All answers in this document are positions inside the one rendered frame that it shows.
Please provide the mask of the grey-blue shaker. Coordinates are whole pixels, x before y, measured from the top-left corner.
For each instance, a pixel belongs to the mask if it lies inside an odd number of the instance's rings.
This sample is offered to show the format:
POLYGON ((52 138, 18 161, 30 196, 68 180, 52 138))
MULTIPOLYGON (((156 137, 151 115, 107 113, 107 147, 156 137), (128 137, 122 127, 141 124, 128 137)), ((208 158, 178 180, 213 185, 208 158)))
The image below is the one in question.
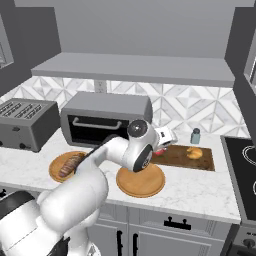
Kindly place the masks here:
POLYGON ((191 138, 190 138, 190 143, 191 144, 198 144, 200 142, 200 129, 199 128, 194 128, 193 132, 191 134, 191 138))

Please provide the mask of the white wall outlet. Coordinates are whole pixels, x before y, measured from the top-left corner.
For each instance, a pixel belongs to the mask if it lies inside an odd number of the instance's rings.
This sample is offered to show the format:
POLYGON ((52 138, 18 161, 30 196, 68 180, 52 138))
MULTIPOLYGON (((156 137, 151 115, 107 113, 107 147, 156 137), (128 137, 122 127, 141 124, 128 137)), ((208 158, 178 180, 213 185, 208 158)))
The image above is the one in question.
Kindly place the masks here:
POLYGON ((94 87, 95 87, 95 91, 97 93, 106 93, 107 92, 107 82, 105 80, 95 80, 94 87))

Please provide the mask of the grey wall shelf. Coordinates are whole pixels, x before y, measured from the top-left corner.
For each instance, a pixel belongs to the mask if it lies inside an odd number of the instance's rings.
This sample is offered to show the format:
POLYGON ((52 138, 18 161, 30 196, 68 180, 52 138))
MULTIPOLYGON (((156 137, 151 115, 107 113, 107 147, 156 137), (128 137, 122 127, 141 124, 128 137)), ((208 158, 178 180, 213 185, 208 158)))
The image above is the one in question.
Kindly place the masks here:
POLYGON ((36 76, 233 87, 224 59, 62 52, 32 69, 36 76))

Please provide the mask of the grey wall cabinet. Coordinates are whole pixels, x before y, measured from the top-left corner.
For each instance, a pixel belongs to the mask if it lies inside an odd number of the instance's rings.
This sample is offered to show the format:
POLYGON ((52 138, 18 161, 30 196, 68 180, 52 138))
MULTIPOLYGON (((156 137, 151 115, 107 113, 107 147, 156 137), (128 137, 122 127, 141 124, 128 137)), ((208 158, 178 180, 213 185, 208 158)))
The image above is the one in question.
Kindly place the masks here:
POLYGON ((247 59, 244 74, 250 84, 256 86, 256 56, 247 59))
POLYGON ((14 62, 8 18, 0 12, 0 69, 14 62))

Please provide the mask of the grey toaster oven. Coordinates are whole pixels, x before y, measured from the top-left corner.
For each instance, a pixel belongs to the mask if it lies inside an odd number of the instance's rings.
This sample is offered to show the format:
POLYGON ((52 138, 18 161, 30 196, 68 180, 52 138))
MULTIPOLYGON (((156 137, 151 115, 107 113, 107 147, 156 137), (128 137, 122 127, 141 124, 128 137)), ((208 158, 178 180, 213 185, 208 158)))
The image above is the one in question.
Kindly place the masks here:
POLYGON ((151 123, 153 109, 148 96, 78 92, 61 110, 62 133, 69 145, 93 148, 98 145, 71 141, 69 115, 128 120, 129 124, 133 120, 144 119, 151 123))

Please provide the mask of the grey cupboard door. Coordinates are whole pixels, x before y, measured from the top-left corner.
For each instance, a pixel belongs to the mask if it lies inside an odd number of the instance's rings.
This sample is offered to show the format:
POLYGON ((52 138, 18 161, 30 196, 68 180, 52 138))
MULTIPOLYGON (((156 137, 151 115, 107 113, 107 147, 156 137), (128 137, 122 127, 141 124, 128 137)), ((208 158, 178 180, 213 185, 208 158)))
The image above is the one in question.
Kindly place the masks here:
POLYGON ((122 234, 122 256, 128 256, 128 230, 127 225, 116 221, 98 220, 88 228, 91 241, 98 247, 101 256, 117 256, 116 232, 122 234))
POLYGON ((136 225, 129 229, 132 255, 133 234, 137 233, 137 256, 213 256, 213 244, 208 239, 136 225))

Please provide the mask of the dark wooden cutting board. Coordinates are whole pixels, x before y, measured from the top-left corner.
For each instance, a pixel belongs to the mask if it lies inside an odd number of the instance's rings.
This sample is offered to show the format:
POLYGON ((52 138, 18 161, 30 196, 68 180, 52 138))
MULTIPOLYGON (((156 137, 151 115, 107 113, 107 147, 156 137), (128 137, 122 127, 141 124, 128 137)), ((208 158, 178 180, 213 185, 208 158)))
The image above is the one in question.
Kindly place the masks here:
POLYGON ((190 159, 187 157, 187 149, 189 147, 198 146, 170 145, 162 155, 153 155, 151 162, 154 164, 199 169, 205 171, 215 170, 211 149, 198 147, 203 152, 202 157, 199 159, 190 159))

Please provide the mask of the toaster oven glass door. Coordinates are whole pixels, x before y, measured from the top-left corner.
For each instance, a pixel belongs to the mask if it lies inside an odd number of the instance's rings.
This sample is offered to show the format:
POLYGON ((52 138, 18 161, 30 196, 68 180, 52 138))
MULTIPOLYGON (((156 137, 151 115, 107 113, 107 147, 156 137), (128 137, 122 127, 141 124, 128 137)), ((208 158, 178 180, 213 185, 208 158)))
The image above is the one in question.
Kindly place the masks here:
POLYGON ((116 134, 125 139, 128 138, 128 134, 127 134, 127 127, 129 125, 128 120, 69 115, 68 123, 69 123, 69 129, 71 133, 71 141, 75 143, 99 145, 101 142, 103 142, 106 139, 107 136, 112 134, 116 134), (118 130, 77 127, 72 124, 75 117, 79 118, 80 123, 115 126, 118 121, 121 121, 122 125, 118 130))

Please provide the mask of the golden croissant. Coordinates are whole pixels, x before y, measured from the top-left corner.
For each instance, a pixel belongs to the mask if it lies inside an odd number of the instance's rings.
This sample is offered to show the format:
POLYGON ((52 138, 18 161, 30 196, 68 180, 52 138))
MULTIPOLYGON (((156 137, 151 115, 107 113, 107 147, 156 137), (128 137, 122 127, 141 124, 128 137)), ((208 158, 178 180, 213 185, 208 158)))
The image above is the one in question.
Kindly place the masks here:
POLYGON ((198 147, 189 147, 187 149, 187 157, 190 159, 199 159, 203 155, 203 152, 198 147))

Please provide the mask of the round wooden plate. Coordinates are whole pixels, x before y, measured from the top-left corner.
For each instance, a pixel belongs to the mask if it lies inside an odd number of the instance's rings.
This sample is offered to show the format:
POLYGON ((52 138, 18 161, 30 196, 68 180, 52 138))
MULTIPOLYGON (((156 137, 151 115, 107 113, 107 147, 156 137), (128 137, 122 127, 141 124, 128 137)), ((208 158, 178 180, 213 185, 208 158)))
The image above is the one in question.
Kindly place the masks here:
POLYGON ((59 176, 59 170, 62 168, 62 166, 64 165, 64 163, 73 155, 77 155, 77 154, 83 154, 85 159, 85 156, 87 155, 86 152, 82 152, 82 151, 71 151, 71 152, 66 152, 60 156, 58 156, 57 158, 55 158, 50 166, 49 166, 49 175, 51 176, 51 178, 57 182, 64 182, 66 180, 68 180, 69 178, 71 178, 74 174, 75 174, 75 170, 73 170, 68 176, 66 177, 60 177, 59 176))
POLYGON ((156 195, 163 189, 165 174, 152 163, 139 172, 120 168, 116 175, 116 183, 119 189, 129 196, 147 198, 156 195))

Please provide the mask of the grey oven with knob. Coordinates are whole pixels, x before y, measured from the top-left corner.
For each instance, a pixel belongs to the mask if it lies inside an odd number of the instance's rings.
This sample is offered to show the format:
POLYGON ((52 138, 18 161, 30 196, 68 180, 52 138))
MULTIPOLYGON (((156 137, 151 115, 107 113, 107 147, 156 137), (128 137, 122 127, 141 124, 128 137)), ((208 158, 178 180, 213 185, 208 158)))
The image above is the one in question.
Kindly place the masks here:
POLYGON ((256 227, 233 224, 221 256, 256 256, 256 227))

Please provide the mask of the black hob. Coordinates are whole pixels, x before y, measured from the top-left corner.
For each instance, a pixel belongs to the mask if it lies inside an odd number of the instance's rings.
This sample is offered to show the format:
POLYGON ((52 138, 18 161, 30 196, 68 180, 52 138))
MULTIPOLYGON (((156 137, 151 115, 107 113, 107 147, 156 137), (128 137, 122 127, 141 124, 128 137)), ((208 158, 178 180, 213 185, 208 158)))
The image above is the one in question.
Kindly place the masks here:
POLYGON ((221 137, 243 225, 256 226, 256 148, 248 138, 221 137))

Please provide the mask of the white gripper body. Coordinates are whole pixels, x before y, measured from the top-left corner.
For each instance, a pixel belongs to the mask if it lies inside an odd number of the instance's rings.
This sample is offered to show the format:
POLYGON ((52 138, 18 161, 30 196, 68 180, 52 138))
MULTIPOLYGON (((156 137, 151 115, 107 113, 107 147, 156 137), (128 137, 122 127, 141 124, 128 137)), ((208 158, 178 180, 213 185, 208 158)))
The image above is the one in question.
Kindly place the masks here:
POLYGON ((178 141, 177 135, 168 127, 165 127, 164 134, 165 134, 165 139, 164 139, 165 145, 175 144, 178 141))

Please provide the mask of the grey four-slot toaster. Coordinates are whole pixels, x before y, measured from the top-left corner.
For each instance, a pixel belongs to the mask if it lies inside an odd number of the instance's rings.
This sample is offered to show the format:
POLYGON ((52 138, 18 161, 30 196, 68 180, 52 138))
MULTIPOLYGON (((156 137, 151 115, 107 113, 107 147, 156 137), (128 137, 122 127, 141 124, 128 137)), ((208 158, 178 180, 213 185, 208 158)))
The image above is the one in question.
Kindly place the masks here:
POLYGON ((39 152, 59 128, 55 101, 11 98, 0 104, 0 147, 39 152))

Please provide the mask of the brown chocolate pastry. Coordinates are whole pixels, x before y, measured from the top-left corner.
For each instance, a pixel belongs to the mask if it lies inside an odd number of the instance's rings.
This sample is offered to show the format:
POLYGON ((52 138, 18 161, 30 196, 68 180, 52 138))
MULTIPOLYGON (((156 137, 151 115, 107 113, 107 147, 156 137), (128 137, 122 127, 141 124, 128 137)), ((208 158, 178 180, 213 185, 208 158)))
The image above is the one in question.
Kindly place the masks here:
POLYGON ((70 157, 59 170, 60 177, 68 176, 83 161, 84 155, 77 154, 70 157))

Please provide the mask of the grey narrow drawer front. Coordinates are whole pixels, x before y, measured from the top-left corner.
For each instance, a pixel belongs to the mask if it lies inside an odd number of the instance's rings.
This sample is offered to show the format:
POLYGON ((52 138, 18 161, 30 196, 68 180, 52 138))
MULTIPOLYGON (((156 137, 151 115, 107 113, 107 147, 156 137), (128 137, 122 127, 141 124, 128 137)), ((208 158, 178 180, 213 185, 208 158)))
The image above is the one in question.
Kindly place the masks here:
POLYGON ((116 221, 126 223, 127 218, 127 207, 116 204, 105 204, 100 209, 100 219, 108 221, 116 221))

